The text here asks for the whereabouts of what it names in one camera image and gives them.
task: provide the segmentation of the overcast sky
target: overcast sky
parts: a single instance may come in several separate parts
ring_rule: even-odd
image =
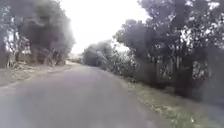
[[[72,53],[107,40],[127,19],[145,20],[146,12],[137,0],[63,0],[62,6],[72,20],[76,45]]]

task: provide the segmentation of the road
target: road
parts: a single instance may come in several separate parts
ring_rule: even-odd
[[[113,75],[90,67],[0,89],[1,128],[169,128]]]

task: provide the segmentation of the dirt shoulder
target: dirt shoulder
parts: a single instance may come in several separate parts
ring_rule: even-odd
[[[123,88],[136,94],[149,109],[169,119],[174,128],[223,128],[224,110],[167,94],[139,83]]]
[[[14,69],[0,69],[0,87],[29,78],[40,77],[49,73],[60,72],[75,66],[76,64],[69,63],[64,66],[56,67],[19,65],[19,67]]]

